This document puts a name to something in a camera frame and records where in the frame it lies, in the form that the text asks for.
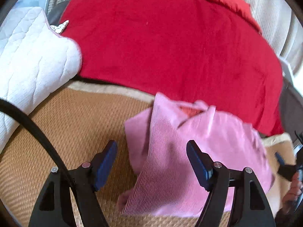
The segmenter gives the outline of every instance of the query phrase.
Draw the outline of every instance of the black cable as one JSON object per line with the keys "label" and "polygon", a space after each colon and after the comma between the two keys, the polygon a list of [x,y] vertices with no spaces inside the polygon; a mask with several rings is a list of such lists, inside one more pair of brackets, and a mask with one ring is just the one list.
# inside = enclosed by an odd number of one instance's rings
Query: black cable
{"label": "black cable", "polygon": [[52,146],[50,141],[44,135],[44,133],[39,129],[39,127],[32,121],[24,112],[22,112],[19,108],[9,103],[6,100],[0,98],[0,112],[10,116],[14,120],[16,120],[19,124],[21,124],[29,133],[33,135],[34,138],[42,145],[42,147],[46,150],[52,160],[58,166],[60,172],[63,173],[69,186],[74,189],[75,182],[69,174],[65,164],[62,159],[58,155],[55,148]]}

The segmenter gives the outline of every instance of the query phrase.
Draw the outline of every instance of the tan carpet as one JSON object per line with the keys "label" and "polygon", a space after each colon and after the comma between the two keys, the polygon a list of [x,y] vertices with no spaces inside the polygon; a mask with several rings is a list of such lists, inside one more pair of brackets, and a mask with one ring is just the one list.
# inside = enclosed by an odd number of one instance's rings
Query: tan carpet
{"label": "tan carpet", "polygon": [[[134,186],[123,123],[150,104],[114,94],[87,93],[64,88],[48,97],[31,114],[57,149],[68,169],[102,151],[109,139],[118,142],[118,155],[106,186],[97,193],[111,227],[194,226],[196,218],[125,217],[115,208],[118,195]],[[54,163],[38,142],[22,127],[11,137],[0,156],[0,198],[24,226]],[[75,201],[77,226],[83,226]],[[228,214],[221,226],[226,226]]]}

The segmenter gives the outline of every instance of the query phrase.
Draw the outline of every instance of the pink shirt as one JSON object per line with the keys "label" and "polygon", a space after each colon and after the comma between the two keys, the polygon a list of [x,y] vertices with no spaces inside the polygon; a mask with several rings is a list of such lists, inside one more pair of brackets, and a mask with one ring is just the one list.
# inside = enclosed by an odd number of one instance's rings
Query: pink shirt
{"label": "pink shirt", "polygon": [[[180,107],[202,113],[189,117]],[[117,208],[122,214],[190,217],[201,213],[208,192],[199,185],[186,155],[186,143],[192,139],[202,152],[227,168],[251,167],[265,193],[274,180],[252,125],[203,101],[172,101],[157,93],[153,108],[125,122],[125,134],[138,178],[133,189],[119,196]],[[232,199],[230,188],[225,211],[231,210]]]}

